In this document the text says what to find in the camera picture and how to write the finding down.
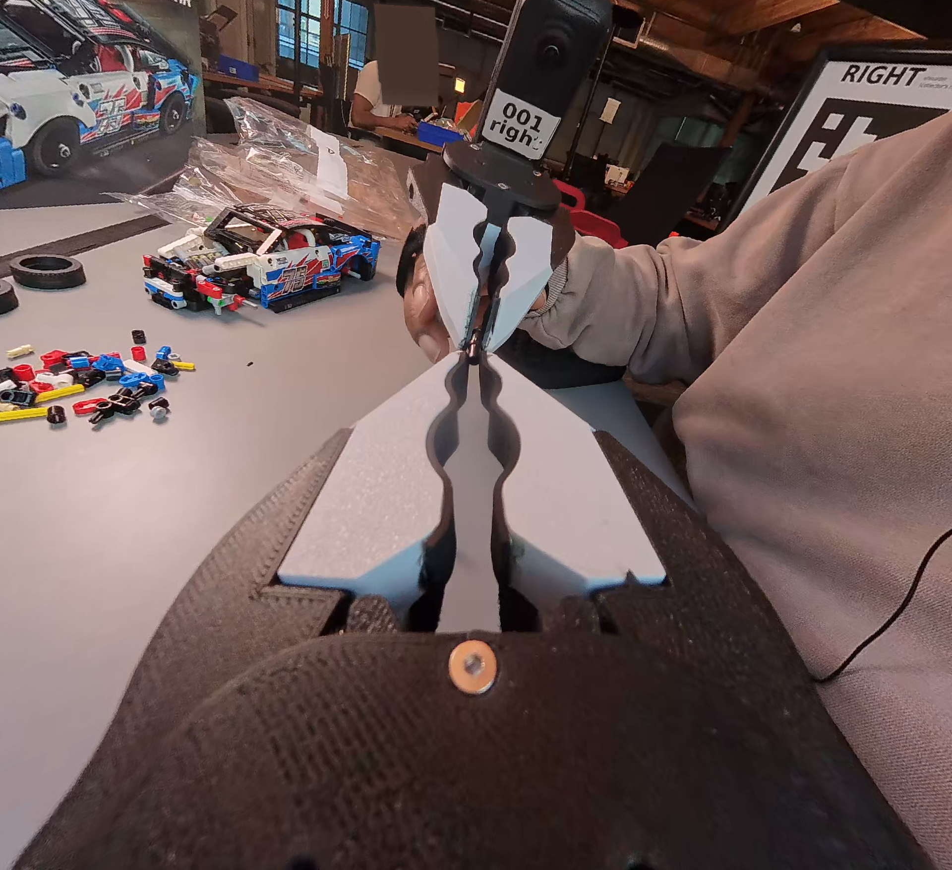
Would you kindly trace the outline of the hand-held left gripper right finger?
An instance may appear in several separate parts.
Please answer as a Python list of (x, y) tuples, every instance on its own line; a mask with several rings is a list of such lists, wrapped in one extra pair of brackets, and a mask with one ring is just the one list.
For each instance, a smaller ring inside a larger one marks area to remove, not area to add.
[(602, 448), (600, 431), (494, 355), (479, 359), (493, 486), (490, 552), (502, 630), (665, 570)]

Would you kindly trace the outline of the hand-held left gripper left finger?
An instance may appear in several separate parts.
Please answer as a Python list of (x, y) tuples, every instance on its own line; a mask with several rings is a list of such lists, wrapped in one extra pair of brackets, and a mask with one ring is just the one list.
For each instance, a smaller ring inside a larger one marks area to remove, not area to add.
[(446, 461), (470, 364), (447, 356), (351, 430), (277, 571), (283, 585), (387, 600), (435, 631), (457, 543)]

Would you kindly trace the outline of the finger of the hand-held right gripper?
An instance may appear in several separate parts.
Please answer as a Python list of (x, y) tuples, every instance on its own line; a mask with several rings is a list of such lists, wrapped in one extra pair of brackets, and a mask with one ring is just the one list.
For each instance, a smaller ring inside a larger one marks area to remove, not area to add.
[(553, 274), (553, 228), (549, 221), (530, 216), (506, 222), (505, 248), (509, 252), (495, 270), (489, 289), (490, 304), (482, 330), (482, 350), (495, 352), (527, 316)]
[(423, 257), (451, 343), (465, 349), (479, 305), (479, 266), (487, 208), (465, 188), (443, 184)]

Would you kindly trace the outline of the person's right forearm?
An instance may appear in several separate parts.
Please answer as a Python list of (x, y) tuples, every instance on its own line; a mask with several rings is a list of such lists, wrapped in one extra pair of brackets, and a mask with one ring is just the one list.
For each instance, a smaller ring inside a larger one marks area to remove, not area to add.
[(856, 312), (950, 266), (950, 115), (835, 158), (699, 243), (577, 237), (520, 328), (549, 349), (695, 380), (773, 299)]

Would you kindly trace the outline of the lego race car model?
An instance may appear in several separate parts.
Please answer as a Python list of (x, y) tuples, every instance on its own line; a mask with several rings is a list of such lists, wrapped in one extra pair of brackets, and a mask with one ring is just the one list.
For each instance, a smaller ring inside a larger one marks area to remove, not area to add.
[(372, 281), (381, 242), (320, 214), (237, 205), (145, 255), (144, 284), (155, 304), (173, 311), (280, 313), (338, 293), (344, 276)]

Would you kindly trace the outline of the pile of mixed lego pieces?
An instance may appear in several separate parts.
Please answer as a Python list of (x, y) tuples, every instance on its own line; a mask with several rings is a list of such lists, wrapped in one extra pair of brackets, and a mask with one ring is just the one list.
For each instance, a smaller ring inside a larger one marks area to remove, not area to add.
[(153, 352), (133, 346), (128, 352), (53, 349), (8, 359), (1, 370), (1, 423), (44, 421), (64, 426), (71, 417), (100, 428), (139, 415), (159, 424), (171, 412), (168, 387), (196, 371), (169, 345)]

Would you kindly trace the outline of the black lego set box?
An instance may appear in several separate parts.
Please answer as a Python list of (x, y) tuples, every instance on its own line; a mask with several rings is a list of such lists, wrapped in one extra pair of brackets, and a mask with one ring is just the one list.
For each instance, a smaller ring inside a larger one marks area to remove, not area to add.
[(1, 0), (1, 207), (94, 204), (205, 135), (197, 0)]

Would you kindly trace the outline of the person's right hand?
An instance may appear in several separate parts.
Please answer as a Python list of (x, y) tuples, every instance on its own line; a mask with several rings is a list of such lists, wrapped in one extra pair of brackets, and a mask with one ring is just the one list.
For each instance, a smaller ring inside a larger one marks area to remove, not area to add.
[(422, 255), (414, 259), (403, 295), (403, 309), (411, 339), (432, 364), (456, 350), (443, 323)]

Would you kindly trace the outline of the red chair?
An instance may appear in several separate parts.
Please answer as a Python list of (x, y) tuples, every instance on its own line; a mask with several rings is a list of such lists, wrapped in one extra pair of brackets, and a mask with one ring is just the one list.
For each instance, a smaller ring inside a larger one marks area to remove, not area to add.
[(554, 179), (554, 185), (560, 190), (563, 206), (568, 210), (577, 234), (598, 238), (614, 249), (628, 246), (617, 223), (587, 210), (585, 193), (581, 189), (558, 179)]

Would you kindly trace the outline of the clear plastic bags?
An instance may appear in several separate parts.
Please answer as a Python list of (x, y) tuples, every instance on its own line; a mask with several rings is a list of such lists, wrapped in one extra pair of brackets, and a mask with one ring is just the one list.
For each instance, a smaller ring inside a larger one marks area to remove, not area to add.
[(195, 138), (169, 191), (115, 197), (170, 223), (208, 226), (227, 208), (264, 206), (342, 221), (402, 242), (425, 227), (407, 172), (387, 150), (338, 138), (259, 102), (226, 100), (238, 140)]

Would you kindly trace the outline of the black and white marker board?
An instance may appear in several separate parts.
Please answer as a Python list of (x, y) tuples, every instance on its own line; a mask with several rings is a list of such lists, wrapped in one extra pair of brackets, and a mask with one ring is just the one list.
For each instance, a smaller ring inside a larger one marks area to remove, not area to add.
[(719, 231), (780, 187), (950, 109), (949, 41), (865, 43), (821, 51)]

